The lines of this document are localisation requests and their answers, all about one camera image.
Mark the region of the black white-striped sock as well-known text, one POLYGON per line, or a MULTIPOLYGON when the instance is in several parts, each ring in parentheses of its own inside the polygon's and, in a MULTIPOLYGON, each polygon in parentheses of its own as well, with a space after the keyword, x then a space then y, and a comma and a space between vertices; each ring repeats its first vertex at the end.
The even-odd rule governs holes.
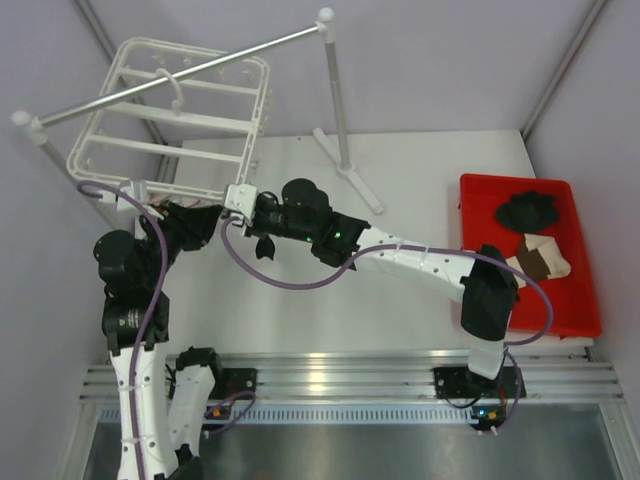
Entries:
POLYGON ((255 246, 255 256, 258 260, 268 259, 273 261, 275 251, 275 243, 269 236, 264 236, 258 239, 255 246))

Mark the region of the white plastic clip hanger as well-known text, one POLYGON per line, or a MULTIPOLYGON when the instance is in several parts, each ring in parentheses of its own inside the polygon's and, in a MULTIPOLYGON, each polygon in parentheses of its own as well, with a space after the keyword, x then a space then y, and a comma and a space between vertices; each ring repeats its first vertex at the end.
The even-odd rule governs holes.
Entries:
POLYGON ((178 80, 222 51, 151 38, 118 49, 102 94, 163 85, 88 115, 66 167, 76 180, 145 181, 152 198, 219 203, 255 164, 270 100, 270 67, 252 56, 178 80))

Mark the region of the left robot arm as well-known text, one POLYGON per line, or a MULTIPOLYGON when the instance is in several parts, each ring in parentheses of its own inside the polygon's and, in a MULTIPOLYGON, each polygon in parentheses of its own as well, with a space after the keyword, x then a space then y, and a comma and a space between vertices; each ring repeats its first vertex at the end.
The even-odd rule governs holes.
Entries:
POLYGON ((169 268, 182 252, 211 240, 219 205, 168 203, 153 220, 140 219, 144 238, 125 230, 101 237, 93 251, 105 284, 102 330, 116 374, 121 426, 120 479, 201 479, 201 429, 210 397, 226 374, 211 348, 182 352, 166 375, 169 268))

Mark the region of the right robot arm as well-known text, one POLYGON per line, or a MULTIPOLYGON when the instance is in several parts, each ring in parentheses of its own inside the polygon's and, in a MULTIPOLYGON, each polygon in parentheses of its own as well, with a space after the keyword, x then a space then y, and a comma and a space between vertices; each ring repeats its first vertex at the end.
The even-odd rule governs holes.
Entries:
POLYGON ((245 236, 257 238, 258 258, 273 258, 275 237, 302 241, 322 264, 340 273, 392 275, 460 303, 461 326, 471 338, 469 389, 486 397, 502 386, 506 330, 518 285, 496 248, 439 253, 410 243, 334 210, 328 195, 308 179, 289 181, 280 195, 248 184, 231 186, 225 205, 240 214, 245 236))

